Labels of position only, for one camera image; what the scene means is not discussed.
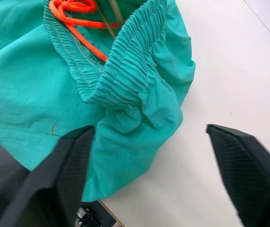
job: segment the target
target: white table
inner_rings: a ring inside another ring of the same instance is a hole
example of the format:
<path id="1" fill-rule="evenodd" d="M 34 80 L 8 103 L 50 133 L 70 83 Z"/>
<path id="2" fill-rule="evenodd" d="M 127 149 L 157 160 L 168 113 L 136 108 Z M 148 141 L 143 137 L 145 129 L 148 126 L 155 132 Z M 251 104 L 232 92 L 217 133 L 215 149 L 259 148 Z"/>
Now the white table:
<path id="1" fill-rule="evenodd" d="M 270 151 L 270 32 L 243 0 L 177 2 L 197 64 L 184 122 L 145 176 L 103 202 L 126 227 L 240 227 L 205 128 L 239 129 Z"/>

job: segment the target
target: teal fabric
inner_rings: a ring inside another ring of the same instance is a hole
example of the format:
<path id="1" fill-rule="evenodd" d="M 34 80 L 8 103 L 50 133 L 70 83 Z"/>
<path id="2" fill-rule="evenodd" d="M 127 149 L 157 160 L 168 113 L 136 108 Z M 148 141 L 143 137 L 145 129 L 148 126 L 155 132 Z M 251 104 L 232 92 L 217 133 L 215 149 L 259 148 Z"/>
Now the teal fabric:
<path id="1" fill-rule="evenodd" d="M 107 30 L 77 27 L 108 56 L 103 63 L 48 2 L 0 2 L 0 144 L 33 170 L 61 136 L 94 125 L 82 198 L 94 201 L 148 171 L 180 126 L 195 70 L 191 39 L 174 0 L 118 0 L 127 20 L 114 41 Z M 100 4 L 115 21 L 108 1 Z"/>

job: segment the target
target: seam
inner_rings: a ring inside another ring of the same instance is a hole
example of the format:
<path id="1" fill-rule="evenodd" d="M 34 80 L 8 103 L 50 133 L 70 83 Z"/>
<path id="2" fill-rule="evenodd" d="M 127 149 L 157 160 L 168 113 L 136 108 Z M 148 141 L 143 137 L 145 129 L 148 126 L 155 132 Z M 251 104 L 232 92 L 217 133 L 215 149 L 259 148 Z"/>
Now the seam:
<path id="1" fill-rule="evenodd" d="M 73 36 L 73 40 L 75 42 L 75 45 L 77 46 L 77 49 L 79 50 L 79 52 L 81 53 L 81 55 L 84 57 L 84 59 L 86 59 L 92 66 L 96 67 L 97 68 L 97 65 L 93 64 L 85 55 L 84 53 L 81 51 L 80 47 L 79 47 L 79 44 L 80 42 L 78 40 L 76 40 L 75 36 Z"/>
<path id="2" fill-rule="evenodd" d="M 73 57 L 73 55 L 65 48 L 65 46 L 64 46 L 64 44 L 63 44 L 63 41 L 62 41 L 62 39 L 61 39 L 61 37 L 60 37 L 60 34 L 59 34 L 59 32 L 58 32 L 58 30 L 57 30 L 57 28 L 56 28 L 56 25 L 54 24 L 54 22 L 53 22 L 52 19 L 50 19 L 50 21 L 51 21 L 51 25 L 52 25 L 53 29 L 55 30 L 55 33 L 57 34 L 57 38 L 59 39 L 59 41 L 60 41 L 62 47 L 64 48 L 64 50 L 66 51 L 66 53 L 67 53 L 67 54 L 73 59 L 73 61 L 76 63 L 79 73 L 84 77 L 84 79 L 85 79 L 85 81 L 88 83 L 89 89 L 90 89 L 90 91 L 91 91 L 91 90 L 92 90 L 91 83 L 87 80 L 85 74 L 80 70 L 80 64 L 76 61 L 76 59 Z"/>
<path id="3" fill-rule="evenodd" d="M 188 34 L 186 31 L 182 31 L 182 30 L 176 30 L 176 32 Z"/>
<path id="4" fill-rule="evenodd" d="M 73 15 L 72 15 L 71 13 L 67 13 L 67 15 L 68 15 L 70 18 L 73 18 Z M 76 39 L 76 37 L 75 37 L 73 34 L 71 34 L 71 35 L 72 35 L 72 37 L 73 37 L 73 40 L 74 40 L 74 42 L 75 42 L 75 44 L 76 44 L 76 46 L 77 46 L 79 52 L 81 53 L 81 55 L 82 55 L 88 62 L 90 62 L 90 64 L 91 64 L 92 66 L 98 68 L 97 65 L 94 64 L 93 62 L 91 62 L 91 61 L 85 56 L 85 54 L 83 53 L 83 51 L 80 49 L 80 45 L 81 45 L 81 44 L 80 44 L 80 41 L 79 41 L 78 39 Z"/>
<path id="5" fill-rule="evenodd" d="M 12 130 L 12 131 L 21 131 L 21 132 L 25 132 L 25 133 L 45 135 L 45 136 L 51 136 L 52 135 L 50 133 L 41 133 L 41 132 L 35 132 L 35 131 L 25 131 L 25 130 L 20 130 L 20 129 L 10 129 L 10 128 L 5 128 L 5 127 L 0 127 L 0 129 L 6 129 L 6 130 Z"/>

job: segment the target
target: gathered fabric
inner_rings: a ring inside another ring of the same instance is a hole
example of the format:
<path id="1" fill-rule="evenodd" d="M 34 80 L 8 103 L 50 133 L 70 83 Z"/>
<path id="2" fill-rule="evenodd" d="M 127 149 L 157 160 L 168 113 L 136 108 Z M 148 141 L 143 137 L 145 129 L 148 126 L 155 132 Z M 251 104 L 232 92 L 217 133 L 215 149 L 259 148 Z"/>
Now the gathered fabric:
<path id="1" fill-rule="evenodd" d="M 126 18 L 120 31 L 109 2 L 99 1 L 115 40 L 92 1 L 2 1 L 0 144 L 33 170 L 61 136 L 95 126 L 83 201 L 146 173 L 182 123 L 194 78 L 175 1 L 117 0 Z"/>
<path id="2" fill-rule="evenodd" d="M 69 18 L 65 15 L 65 11 L 79 12 L 79 13 L 94 13 L 97 10 L 97 5 L 94 0 L 82 0 L 78 2 L 76 0 L 51 0 L 49 7 L 51 12 L 57 19 L 64 22 L 67 28 L 73 33 L 73 35 L 88 48 L 93 54 L 103 61 L 107 60 L 107 57 L 93 46 L 75 27 L 74 25 L 80 25 L 90 28 L 106 29 L 107 26 L 104 22 L 96 22 L 82 19 Z M 112 28 L 118 28 L 117 23 L 111 23 Z"/>

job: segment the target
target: orange drawstring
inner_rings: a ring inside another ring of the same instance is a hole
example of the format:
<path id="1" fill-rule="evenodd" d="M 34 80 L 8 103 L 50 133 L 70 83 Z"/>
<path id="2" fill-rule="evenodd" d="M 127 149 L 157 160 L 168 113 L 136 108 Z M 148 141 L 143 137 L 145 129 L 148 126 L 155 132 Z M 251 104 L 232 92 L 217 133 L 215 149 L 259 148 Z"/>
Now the orange drawstring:
<path id="1" fill-rule="evenodd" d="M 64 11 L 80 12 L 80 13 L 94 13 L 97 10 L 97 6 L 94 0 L 51 0 L 49 3 L 51 12 L 55 17 L 62 21 L 67 28 L 85 45 L 93 54 L 103 61 L 107 61 L 107 57 L 95 46 L 93 46 L 75 27 L 74 25 L 80 25 L 90 28 L 107 29 L 106 23 L 81 20 L 67 17 Z M 117 23 L 110 23 L 112 28 L 118 28 Z"/>

